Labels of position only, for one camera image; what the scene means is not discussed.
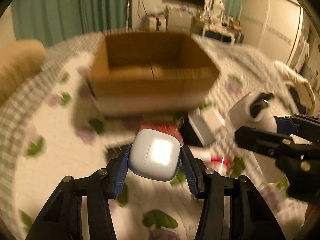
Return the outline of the white plush toy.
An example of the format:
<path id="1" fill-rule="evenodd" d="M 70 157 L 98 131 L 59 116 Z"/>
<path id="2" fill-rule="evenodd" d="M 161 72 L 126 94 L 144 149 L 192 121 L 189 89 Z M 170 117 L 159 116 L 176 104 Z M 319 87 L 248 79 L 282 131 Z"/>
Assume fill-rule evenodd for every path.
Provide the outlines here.
<path id="1" fill-rule="evenodd" d="M 245 95 L 228 112 L 232 128 L 236 131 L 241 126 L 246 126 L 276 133 L 276 120 L 269 106 L 272 99 L 274 94 L 263 89 Z"/>

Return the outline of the white charger block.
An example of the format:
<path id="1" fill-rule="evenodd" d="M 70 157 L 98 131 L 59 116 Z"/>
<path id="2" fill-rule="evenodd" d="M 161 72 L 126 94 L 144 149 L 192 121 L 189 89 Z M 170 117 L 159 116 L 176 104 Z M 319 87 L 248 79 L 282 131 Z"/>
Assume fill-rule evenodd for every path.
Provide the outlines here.
<path id="1" fill-rule="evenodd" d="M 224 118 L 213 107 L 203 108 L 197 113 L 189 114 L 188 121 L 201 147 L 213 144 L 216 141 L 214 134 L 225 126 Z"/>

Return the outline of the white earbuds case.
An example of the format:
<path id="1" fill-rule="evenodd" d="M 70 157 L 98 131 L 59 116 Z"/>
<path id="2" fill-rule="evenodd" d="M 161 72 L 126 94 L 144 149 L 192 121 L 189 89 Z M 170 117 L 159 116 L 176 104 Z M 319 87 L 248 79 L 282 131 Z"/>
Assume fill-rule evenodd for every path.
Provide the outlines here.
<path id="1" fill-rule="evenodd" d="M 129 153 L 129 169 L 136 175 L 170 181 L 180 165 L 180 142 L 172 135 L 153 129 L 139 131 Z"/>

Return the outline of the white puffy jacket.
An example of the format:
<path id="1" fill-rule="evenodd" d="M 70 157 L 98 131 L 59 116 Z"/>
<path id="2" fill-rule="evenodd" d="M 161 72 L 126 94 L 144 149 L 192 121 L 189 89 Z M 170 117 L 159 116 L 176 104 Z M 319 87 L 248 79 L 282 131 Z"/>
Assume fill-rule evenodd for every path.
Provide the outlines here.
<path id="1" fill-rule="evenodd" d="M 281 61 L 274 61 L 274 66 L 289 89 L 299 113 L 313 115 L 316 98 L 308 79 L 302 77 Z"/>

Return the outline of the white floral quilt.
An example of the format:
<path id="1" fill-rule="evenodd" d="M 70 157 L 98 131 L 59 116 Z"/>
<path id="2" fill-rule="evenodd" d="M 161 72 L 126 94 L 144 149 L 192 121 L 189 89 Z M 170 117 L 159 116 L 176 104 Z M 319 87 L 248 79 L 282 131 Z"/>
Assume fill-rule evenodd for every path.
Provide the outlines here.
<path id="1" fill-rule="evenodd" d="M 100 39 L 99 33 L 82 35 L 52 47 L 48 53 L 53 85 L 27 113 L 15 171 L 14 204 L 22 237 L 64 176 L 89 176 L 106 166 L 119 146 L 135 137 L 135 121 L 104 120 L 89 95 L 84 75 Z M 244 95 L 262 88 L 276 96 L 270 107 L 274 115 L 296 112 L 274 63 L 260 51 L 208 39 L 197 41 L 220 70 L 204 101 L 208 109 L 225 116 Z M 254 154 L 237 148 L 231 133 L 227 127 L 216 132 L 210 153 L 230 160 L 228 174 L 244 174 L 253 181 L 285 237 L 292 239 L 304 223 L 306 204 L 286 195 L 285 177 L 267 183 Z M 111 200 L 110 206 L 118 239 L 193 239 L 202 202 L 191 195 L 182 172 L 170 182 L 129 173 L 124 193 Z"/>

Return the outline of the red white small box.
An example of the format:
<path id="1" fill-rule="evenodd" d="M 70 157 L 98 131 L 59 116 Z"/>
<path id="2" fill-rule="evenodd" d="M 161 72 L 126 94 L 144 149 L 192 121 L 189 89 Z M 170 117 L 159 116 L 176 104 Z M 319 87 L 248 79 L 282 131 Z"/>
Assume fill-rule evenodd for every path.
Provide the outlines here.
<path id="1" fill-rule="evenodd" d="M 153 129 L 171 135 L 180 142 L 181 146 L 183 146 L 183 138 L 175 122 L 167 122 L 163 124 L 155 122 L 141 122 L 139 130 L 141 131 L 143 129 Z"/>

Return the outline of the white wardrobe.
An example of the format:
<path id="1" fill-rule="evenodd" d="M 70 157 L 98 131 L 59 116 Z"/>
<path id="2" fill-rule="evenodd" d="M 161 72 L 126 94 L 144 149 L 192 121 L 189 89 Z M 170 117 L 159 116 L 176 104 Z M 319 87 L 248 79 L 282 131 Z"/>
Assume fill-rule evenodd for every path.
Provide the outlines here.
<path id="1" fill-rule="evenodd" d="M 302 31 L 303 8 L 296 0 L 243 0 L 240 24 L 243 44 L 290 64 Z"/>

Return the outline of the grey checkered blanket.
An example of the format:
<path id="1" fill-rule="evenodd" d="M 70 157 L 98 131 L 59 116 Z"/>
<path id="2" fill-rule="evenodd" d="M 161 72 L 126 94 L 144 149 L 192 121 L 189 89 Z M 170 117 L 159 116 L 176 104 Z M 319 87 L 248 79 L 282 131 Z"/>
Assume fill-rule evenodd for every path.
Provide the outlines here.
<path id="1" fill-rule="evenodd" d="M 76 36 L 48 48 L 44 70 L 24 81 L 8 102 L 1 107 L 1 154 L 16 157 L 22 147 L 22 127 L 52 91 L 64 64 L 80 52 L 93 54 L 102 38 L 101 33 Z"/>

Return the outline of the white dressing table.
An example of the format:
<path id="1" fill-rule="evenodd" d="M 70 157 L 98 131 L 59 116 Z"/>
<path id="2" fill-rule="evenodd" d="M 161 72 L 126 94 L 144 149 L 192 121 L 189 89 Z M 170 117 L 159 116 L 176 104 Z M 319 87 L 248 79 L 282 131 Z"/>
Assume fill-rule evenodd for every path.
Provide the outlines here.
<path id="1" fill-rule="evenodd" d="M 221 42 L 234 44 L 242 44 L 244 35 L 242 33 L 242 25 L 239 20 L 229 17 L 227 20 L 212 17 L 200 17 L 203 24 L 202 37 L 212 38 Z"/>

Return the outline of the oval vanity mirror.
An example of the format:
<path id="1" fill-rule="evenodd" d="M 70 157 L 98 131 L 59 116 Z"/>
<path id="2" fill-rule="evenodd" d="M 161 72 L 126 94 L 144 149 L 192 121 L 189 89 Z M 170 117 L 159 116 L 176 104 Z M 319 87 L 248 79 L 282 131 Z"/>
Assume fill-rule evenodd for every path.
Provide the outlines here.
<path id="1" fill-rule="evenodd" d="M 215 20 L 223 16 L 225 4 L 223 0 L 206 0 L 204 5 L 204 15 L 210 19 Z"/>

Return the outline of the grey mini fridge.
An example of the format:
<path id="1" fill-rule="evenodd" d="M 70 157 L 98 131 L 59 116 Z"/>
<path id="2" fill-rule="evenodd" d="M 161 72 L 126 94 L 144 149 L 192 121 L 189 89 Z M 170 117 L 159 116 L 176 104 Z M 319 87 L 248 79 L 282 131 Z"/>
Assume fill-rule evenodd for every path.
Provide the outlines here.
<path id="1" fill-rule="evenodd" d="M 167 14 L 167 31 L 189 34 L 192 18 L 187 11 L 169 9 Z"/>

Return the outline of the brown cardboard box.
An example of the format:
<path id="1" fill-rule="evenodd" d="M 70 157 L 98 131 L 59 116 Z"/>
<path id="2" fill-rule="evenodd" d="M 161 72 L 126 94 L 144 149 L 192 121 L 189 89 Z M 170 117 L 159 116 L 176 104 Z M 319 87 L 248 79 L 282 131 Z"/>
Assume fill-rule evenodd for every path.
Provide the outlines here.
<path id="1" fill-rule="evenodd" d="M 131 32 L 101 37 L 87 83 L 97 109 L 120 117 L 196 109 L 219 75 L 189 35 Z"/>

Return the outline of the tan pillow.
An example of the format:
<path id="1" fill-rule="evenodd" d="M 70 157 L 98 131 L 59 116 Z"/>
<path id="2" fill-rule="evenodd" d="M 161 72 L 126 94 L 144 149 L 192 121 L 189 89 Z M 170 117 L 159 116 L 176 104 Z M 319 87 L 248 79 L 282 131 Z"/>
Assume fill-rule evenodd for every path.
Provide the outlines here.
<path id="1" fill-rule="evenodd" d="M 41 71 L 46 57 L 39 40 L 18 40 L 1 48 L 1 105 L 26 79 Z"/>

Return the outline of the white suitcase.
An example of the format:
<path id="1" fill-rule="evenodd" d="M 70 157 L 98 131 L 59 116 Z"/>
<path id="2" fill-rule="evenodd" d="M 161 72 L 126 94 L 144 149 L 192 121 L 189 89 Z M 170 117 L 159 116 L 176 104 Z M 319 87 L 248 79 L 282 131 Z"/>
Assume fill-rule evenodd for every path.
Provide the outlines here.
<path id="1" fill-rule="evenodd" d="M 167 31 L 167 19 L 161 16 L 148 16 L 144 20 L 144 28 L 149 31 Z"/>

